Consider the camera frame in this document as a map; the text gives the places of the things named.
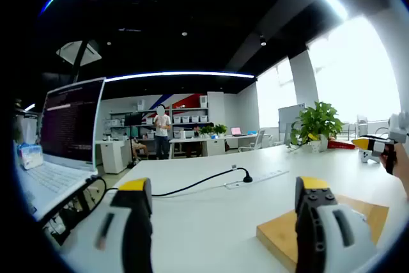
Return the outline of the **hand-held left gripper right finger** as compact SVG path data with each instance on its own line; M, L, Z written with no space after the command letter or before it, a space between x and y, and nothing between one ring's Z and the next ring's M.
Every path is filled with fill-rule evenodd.
M376 254L365 215L339 203L327 182L297 177L295 213L296 272L355 272Z

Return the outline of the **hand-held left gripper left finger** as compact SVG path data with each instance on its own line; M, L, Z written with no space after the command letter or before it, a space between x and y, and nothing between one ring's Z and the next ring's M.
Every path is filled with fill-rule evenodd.
M152 272L149 178L120 185L79 225L80 272Z

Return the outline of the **person's right hand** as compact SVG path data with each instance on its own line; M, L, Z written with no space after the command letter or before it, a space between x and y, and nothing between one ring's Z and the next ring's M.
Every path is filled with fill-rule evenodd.
M402 182L408 181L408 155L402 144L398 143L394 149L380 155L381 163L387 172L398 177Z

